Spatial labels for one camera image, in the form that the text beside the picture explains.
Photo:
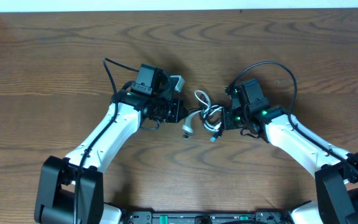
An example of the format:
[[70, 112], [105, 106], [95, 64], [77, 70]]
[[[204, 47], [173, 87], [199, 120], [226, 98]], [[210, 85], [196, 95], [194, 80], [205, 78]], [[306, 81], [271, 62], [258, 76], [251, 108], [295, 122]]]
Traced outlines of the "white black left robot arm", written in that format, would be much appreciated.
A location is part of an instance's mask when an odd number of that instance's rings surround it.
[[127, 139], [148, 118], [178, 123], [188, 115], [183, 100], [121, 90], [91, 134], [63, 159], [43, 164], [34, 220], [37, 223], [119, 223], [121, 209], [104, 202], [103, 175]]

